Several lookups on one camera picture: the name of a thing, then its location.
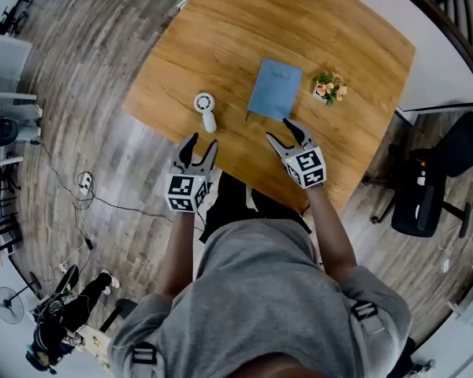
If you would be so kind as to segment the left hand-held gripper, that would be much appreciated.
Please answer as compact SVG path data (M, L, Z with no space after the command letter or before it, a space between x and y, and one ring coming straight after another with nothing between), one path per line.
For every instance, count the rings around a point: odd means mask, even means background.
M210 174L218 152L215 139L207 148L199 167L188 169L199 133L182 140L173 152L172 168L166 175L164 197L170 210L196 213L210 191Z

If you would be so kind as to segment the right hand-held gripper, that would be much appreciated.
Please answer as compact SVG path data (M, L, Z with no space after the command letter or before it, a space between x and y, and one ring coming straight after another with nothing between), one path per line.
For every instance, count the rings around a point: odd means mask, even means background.
M281 158L286 172L303 189L326 181L326 163L311 131L297 120L283 119L300 146L286 146L271 132L266 138Z

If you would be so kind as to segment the white handheld fan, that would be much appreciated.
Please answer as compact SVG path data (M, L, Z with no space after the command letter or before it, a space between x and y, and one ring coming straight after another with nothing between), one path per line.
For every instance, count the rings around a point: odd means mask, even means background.
M201 92L194 98L194 108L202 115L206 132L214 133L217 125L214 117L215 99L212 94Z

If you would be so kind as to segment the person's left forearm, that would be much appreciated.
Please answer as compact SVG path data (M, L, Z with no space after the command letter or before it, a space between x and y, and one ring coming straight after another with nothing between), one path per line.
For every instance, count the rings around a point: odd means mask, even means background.
M194 213L177 213L158 274L155 293L173 300L193 277Z

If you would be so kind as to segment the person's right forearm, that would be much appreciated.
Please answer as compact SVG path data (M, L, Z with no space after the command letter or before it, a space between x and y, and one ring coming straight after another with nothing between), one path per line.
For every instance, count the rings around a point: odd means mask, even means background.
M311 205L318 248L325 272L341 283L357 266L356 256L341 220L324 194L316 185L305 190Z

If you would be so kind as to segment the black standing fan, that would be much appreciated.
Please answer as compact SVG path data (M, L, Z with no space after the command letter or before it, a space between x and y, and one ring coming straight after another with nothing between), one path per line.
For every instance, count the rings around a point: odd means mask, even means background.
M0 318L7 324L19 324L24 317L24 304L20 295L33 286L42 289L39 279L33 272L29 273L29 277L31 281L19 291L14 291L10 287L0 287Z

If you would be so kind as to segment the person's black trousers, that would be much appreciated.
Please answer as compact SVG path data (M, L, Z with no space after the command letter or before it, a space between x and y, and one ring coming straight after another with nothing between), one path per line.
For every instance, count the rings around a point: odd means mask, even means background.
M218 196L207 211L204 231L199 240L206 243L219 228L237 221L254 219L290 220L298 223L307 234L312 230L304 219L293 209L274 201L272 198L251 189L251 198L256 209L247 206L247 186L226 172L222 172L218 181Z

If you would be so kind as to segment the blue notebook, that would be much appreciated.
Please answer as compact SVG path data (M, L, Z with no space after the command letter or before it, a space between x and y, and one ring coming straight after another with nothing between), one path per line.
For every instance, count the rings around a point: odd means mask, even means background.
M289 118L302 79L301 68L263 59L248 112L282 121Z

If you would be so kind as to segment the potted plant in white pot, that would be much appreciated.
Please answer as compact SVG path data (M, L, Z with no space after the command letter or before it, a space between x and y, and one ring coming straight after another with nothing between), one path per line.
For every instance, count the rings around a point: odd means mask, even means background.
M341 102L347 92L346 82L335 72L322 71L314 78L313 96L329 107Z

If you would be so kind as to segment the large black office chair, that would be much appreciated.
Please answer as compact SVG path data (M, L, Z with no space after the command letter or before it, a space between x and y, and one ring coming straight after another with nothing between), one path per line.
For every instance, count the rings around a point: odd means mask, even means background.
M389 146L393 158L387 180L362 179L365 185L394 191L381 216L373 216L372 224L380 224L392 215L391 227L404 235L430 238L436 232L442 211L460 219L459 237L467 234L471 204L460 209L444 200L448 178L455 178L473 167L473 112L463 114L438 144L419 148L403 155L396 144Z

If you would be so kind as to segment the person's grey shirt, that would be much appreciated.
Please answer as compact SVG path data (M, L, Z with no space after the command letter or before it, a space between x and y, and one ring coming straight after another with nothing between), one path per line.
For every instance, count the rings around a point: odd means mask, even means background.
M363 266L341 283L290 220L243 220L208 240L175 299L146 296L109 348L115 378L227 378L284 354L332 378L386 378L407 342L406 302Z

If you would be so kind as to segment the black stool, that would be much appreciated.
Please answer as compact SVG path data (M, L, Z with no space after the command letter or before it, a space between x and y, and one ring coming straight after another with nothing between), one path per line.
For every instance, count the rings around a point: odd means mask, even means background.
M118 317L121 319L125 319L129 316L129 314L137 307L137 303L125 299L125 298L120 298L116 301L116 306L115 309L110 313L108 318L105 320L105 322L102 324L100 327L99 331L102 333L106 333L109 327L112 325L113 322L116 321Z

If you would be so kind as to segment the black and green board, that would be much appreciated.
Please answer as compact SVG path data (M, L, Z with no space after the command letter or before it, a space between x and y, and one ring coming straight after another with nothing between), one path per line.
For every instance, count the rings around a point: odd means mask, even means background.
M54 293L56 295L69 294L78 284L79 274L79 268L77 265L70 266L64 276L61 278L61 281L56 287Z

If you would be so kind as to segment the black mesh chair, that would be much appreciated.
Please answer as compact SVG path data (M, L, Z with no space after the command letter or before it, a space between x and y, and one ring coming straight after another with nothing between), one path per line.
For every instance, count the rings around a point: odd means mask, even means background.
M0 118L0 146L8 146L17 139L19 126L15 120Z

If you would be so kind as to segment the round light wooden table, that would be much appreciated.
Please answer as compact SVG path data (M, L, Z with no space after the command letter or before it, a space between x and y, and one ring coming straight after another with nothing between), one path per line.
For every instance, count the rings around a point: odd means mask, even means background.
M110 359L108 357L110 337L87 325L84 325L79 330L79 333L84 338L84 348L98 360L100 365L108 373L110 373Z

